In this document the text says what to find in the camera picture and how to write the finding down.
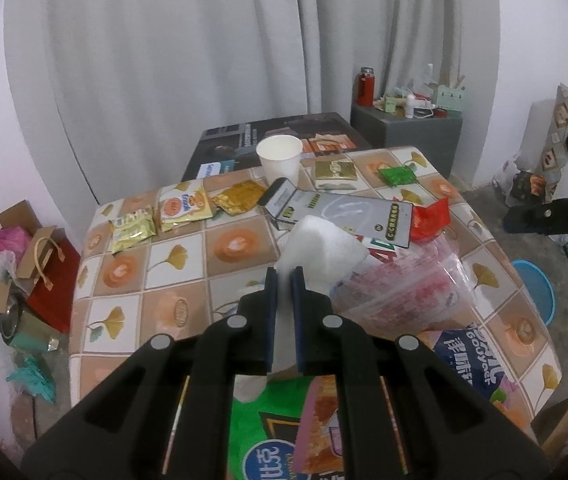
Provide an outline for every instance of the cardboard box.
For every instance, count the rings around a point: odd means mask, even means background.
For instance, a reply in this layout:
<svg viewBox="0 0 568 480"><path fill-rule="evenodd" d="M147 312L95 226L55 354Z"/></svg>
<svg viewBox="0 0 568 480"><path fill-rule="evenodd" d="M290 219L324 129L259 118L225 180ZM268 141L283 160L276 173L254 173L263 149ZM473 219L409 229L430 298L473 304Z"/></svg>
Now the cardboard box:
<svg viewBox="0 0 568 480"><path fill-rule="evenodd" d="M317 216L347 233L384 240L407 248L413 204L322 191L304 191L288 179L277 179L258 204L279 230L288 230L304 216Z"/></svg>
<svg viewBox="0 0 568 480"><path fill-rule="evenodd" d="M568 453L568 398L539 412L531 428L551 464L559 462Z"/></svg>
<svg viewBox="0 0 568 480"><path fill-rule="evenodd" d="M51 237L56 241L62 236L55 226L42 227L40 221L35 216L30 204L23 200L14 206L0 213L0 226L14 227L19 226L26 229L32 236L29 247L16 269L16 275L19 279L17 284L9 285L7 283L0 284L0 314L6 312L6 304L8 302L9 293L24 293L25 296L30 294L35 283L39 278L35 266L35 260L40 262L42 268L46 266L54 248L50 242L42 242L38 247L37 255L35 255L35 245L37 240L43 237Z"/></svg>

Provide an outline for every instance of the blue bucket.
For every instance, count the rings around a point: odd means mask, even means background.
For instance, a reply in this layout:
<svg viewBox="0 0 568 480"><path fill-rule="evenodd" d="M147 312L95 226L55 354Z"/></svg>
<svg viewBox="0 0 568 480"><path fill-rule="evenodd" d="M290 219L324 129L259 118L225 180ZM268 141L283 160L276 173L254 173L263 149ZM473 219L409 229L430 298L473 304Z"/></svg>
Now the blue bucket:
<svg viewBox="0 0 568 480"><path fill-rule="evenodd" d="M515 260L512 265L526 285L544 324L548 326L555 315L555 293L551 282L544 272L531 262Z"/></svg>

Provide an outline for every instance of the yellow snack bag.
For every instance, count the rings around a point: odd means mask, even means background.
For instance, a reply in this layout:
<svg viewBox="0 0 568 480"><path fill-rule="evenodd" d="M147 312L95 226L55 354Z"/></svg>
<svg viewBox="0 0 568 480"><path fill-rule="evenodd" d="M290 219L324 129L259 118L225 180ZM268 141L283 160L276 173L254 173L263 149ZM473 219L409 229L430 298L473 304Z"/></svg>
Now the yellow snack bag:
<svg viewBox="0 0 568 480"><path fill-rule="evenodd" d="M201 180L183 182L167 193L160 204L160 224L163 232L182 222L211 218L215 213Z"/></svg>
<svg viewBox="0 0 568 480"><path fill-rule="evenodd" d="M253 209L265 191L266 188L257 182L245 180L215 195L211 200L229 215L234 216Z"/></svg>
<svg viewBox="0 0 568 480"><path fill-rule="evenodd" d="M157 234L151 206L118 216L110 223L113 231L110 251L113 253L131 248Z"/></svg>

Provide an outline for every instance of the paper bag handle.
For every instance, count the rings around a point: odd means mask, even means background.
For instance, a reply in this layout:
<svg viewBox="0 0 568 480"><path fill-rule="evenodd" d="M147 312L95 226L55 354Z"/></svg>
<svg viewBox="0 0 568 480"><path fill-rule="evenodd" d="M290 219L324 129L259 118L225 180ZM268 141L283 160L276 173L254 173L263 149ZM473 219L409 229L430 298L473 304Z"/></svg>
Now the paper bag handle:
<svg viewBox="0 0 568 480"><path fill-rule="evenodd" d="M42 270L42 266L40 265L40 259L38 258L38 250L40 248L40 243L42 241L49 241L53 244L53 247L55 247L58 250L58 258L59 258L60 262L64 261L64 253L62 252L62 249L56 243L56 241L53 240L53 238L50 238L48 236L43 236L42 238L39 238L37 242L35 242L35 247L33 249L33 256L34 256L34 259L35 259L35 268L38 270L38 274L42 277L42 280L44 281L44 286L48 290L51 290L53 288L53 282L50 279L48 279L46 274L44 274L44 271Z"/></svg>

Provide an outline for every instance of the gift bag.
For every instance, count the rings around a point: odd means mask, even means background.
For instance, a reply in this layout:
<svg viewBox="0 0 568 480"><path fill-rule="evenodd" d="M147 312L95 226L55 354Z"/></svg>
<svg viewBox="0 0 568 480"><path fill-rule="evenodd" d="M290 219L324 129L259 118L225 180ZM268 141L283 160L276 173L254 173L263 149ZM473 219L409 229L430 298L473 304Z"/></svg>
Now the gift bag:
<svg viewBox="0 0 568 480"><path fill-rule="evenodd" d="M45 255L42 266L37 254L40 244L46 242L50 242L55 250L50 257ZM59 245L51 238L40 238L34 253L38 277L27 303L46 323L61 333L68 333L80 256L67 238Z"/></svg>

